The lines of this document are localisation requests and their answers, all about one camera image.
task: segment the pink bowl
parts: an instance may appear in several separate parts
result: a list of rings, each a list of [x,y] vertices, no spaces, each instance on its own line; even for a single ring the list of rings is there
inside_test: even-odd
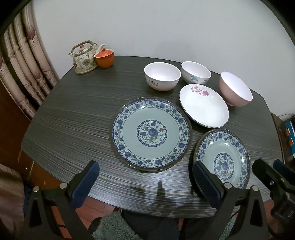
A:
[[[219,78],[221,96],[228,105],[242,107],[252,101],[253,95],[247,85],[237,76],[222,72]]]

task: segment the patterned curtain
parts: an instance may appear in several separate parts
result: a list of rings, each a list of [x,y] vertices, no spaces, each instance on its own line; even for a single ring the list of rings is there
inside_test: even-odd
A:
[[[33,107],[40,106],[51,89],[58,83],[43,53],[33,21],[32,3],[30,2],[15,17],[4,33],[4,51],[12,65],[8,68],[0,52],[0,80],[23,112],[32,119],[36,113]],[[19,81],[32,98],[31,104],[13,78]]]

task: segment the blue floral pattern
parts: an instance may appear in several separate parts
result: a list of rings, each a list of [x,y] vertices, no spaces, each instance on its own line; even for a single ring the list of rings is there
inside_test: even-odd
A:
[[[214,172],[219,179],[225,181],[232,177],[235,170],[234,161],[227,153],[220,153],[214,160]]]
[[[204,157],[206,149],[209,147],[211,142],[214,142],[217,140],[225,140],[225,141],[229,142],[230,144],[232,144],[237,149],[240,159],[241,159],[241,163],[242,163],[242,172],[241,172],[239,181],[235,185],[235,187],[236,188],[245,188],[246,184],[247,184],[248,175],[250,172],[250,159],[249,159],[248,153],[247,153],[245,147],[243,146],[242,142],[232,133],[225,131],[225,130],[216,130],[216,131],[213,131],[210,134],[208,134],[203,139],[203,141],[201,142],[201,144],[198,148],[196,160],[203,161],[203,157]],[[219,174],[217,174],[217,172],[215,172],[215,174],[219,177],[220,180],[224,180],[224,179],[222,179],[222,177],[220,177]]]
[[[137,128],[137,138],[145,146],[158,147],[167,138],[167,129],[163,123],[149,119],[139,124]]]
[[[175,119],[179,127],[180,137],[177,145],[170,153],[162,156],[161,158],[148,159],[138,157],[134,155],[124,143],[124,139],[122,136],[122,126],[124,125],[125,120],[132,113],[142,108],[158,108],[169,113]],[[167,137],[167,130],[165,126],[161,122],[158,122],[156,120],[147,120],[143,122],[141,126],[139,125],[139,128],[137,129],[137,137],[142,144],[148,144],[151,145],[151,147],[155,147],[155,145],[157,144],[162,144],[161,142],[158,142],[161,139],[159,137],[161,135],[159,134],[160,132],[164,136],[164,138],[161,140],[161,142],[163,143],[165,141],[165,137]],[[191,133],[189,129],[189,124],[182,112],[179,111],[170,102],[155,98],[144,98],[138,101],[134,101],[125,106],[125,108],[123,108],[116,116],[112,124],[112,142],[115,145],[115,148],[120,156],[127,160],[129,163],[143,168],[161,168],[173,163],[174,161],[177,161],[189,146],[191,137],[190,134]],[[149,142],[149,136],[153,137],[153,142]]]

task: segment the plate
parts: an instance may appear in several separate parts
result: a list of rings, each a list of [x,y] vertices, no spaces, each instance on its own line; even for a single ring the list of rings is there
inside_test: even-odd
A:
[[[187,115],[202,126],[220,128],[228,121],[229,112],[225,101],[209,87],[186,85],[179,93],[179,100]]]
[[[249,155],[237,136],[225,129],[211,130],[199,141],[194,162],[202,161],[222,182],[246,188],[250,177]]]
[[[191,145],[185,113],[161,98],[138,98],[112,119],[109,138],[117,156],[142,171],[162,171],[179,162]]]

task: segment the white bowl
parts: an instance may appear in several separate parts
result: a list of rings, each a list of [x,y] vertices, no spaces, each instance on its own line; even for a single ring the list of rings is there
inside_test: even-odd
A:
[[[180,76],[180,70],[169,63],[153,62],[145,66],[145,79],[148,85],[159,91],[174,88]]]
[[[209,87],[186,85],[180,90],[179,100],[187,115],[202,126],[220,128],[228,121],[229,112],[225,101]]]
[[[253,95],[247,85],[230,72],[222,72],[219,78],[221,95],[228,105],[242,107],[252,101]]]
[[[211,78],[211,72],[208,68],[191,61],[186,61],[181,64],[181,74],[188,84],[205,84],[208,82],[209,78]]]

